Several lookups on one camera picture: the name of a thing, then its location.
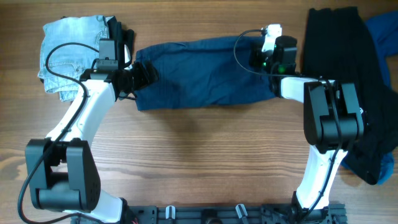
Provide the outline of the navy blue shorts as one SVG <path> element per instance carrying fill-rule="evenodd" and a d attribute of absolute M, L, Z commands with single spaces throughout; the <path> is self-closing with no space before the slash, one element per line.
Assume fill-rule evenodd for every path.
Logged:
<path fill-rule="evenodd" d="M 275 98 L 269 79 L 247 71 L 258 37 L 219 37 L 168 42 L 141 49 L 136 61 L 150 61 L 157 82 L 136 92 L 139 111 L 239 105 Z"/>

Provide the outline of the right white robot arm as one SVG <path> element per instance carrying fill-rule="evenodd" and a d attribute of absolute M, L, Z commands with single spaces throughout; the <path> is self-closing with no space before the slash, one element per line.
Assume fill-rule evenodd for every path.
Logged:
<path fill-rule="evenodd" d="M 310 149 L 294 204 L 298 212 L 308 214 L 329 206 L 336 171 L 363 135 L 364 124 L 354 85 L 297 73 L 296 53 L 295 38 L 266 34 L 255 61 L 276 96 L 303 103 L 303 130 Z"/>

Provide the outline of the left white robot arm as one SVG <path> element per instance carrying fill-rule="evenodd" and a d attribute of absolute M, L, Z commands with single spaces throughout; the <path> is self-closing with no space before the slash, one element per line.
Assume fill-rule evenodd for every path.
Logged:
<path fill-rule="evenodd" d="M 118 99 L 128 99 L 159 79 L 151 61 L 134 62 L 128 70 L 124 46 L 117 40 L 101 39 L 99 57 L 76 80 L 78 95 L 57 126 L 43 139 L 31 139 L 25 148 L 28 176 L 17 200 L 20 219 L 23 199 L 30 192 L 39 210 L 63 212 L 60 220 L 75 222 L 138 223 L 123 198 L 101 188 L 91 153 L 93 138 L 108 110 Z"/>

